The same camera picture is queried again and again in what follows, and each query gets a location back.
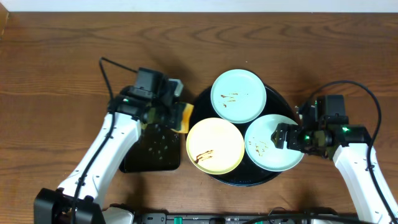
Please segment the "green and yellow sponge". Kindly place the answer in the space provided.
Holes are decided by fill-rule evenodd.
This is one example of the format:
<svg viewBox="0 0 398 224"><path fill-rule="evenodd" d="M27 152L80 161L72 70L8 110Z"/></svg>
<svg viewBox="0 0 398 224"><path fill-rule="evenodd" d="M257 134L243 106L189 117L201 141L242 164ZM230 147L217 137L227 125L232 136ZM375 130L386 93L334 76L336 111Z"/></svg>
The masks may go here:
<svg viewBox="0 0 398 224"><path fill-rule="evenodd" d="M176 133L187 134L189 131L190 117L194 106L190 103L178 102L172 107L171 130Z"/></svg>

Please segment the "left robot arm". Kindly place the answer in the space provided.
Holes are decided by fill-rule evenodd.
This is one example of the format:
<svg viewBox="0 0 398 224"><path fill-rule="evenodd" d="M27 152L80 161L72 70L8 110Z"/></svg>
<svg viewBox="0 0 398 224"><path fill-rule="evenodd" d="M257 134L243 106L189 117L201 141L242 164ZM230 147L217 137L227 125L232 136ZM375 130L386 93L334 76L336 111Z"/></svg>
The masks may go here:
<svg viewBox="0 0 398 224"><path fill-rule="evenodd" d="M42 188L34 200L34 223L133 223L122 206L103 208L108 187L148 124L187 133L193 105L173 93L144 98L120 93L109 102L101 131L74 171L56 190Z"/></svg>

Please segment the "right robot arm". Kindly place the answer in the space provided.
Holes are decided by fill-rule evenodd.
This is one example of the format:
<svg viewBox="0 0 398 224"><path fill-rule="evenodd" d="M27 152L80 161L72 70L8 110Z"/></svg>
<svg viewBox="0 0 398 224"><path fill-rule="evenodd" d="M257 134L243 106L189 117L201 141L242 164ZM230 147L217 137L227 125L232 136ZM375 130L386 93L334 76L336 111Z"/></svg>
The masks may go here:
<svg viewBox="0 0 398 224"><path fill-rule="evenodd" d="M279 123L271 132L278 149L290 149L333 161L342 175L358 218L397 223L397 202L377 161L371 136L361 125L328 124L320 128Z"/></svg>

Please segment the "yellow plate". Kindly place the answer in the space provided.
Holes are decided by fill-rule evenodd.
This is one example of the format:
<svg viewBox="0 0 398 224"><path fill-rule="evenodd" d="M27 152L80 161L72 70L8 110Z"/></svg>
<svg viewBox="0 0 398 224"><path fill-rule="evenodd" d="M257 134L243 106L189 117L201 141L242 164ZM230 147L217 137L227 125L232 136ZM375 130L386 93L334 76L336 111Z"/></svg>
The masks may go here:
<svg viewBox="0 0 398 224"><path fill-rule="evenodd" d="M211 175L231 172L241 163L244 138L239 129L221 118L207 118L195 124L187 135L187 154L193 165Z"/></svg>

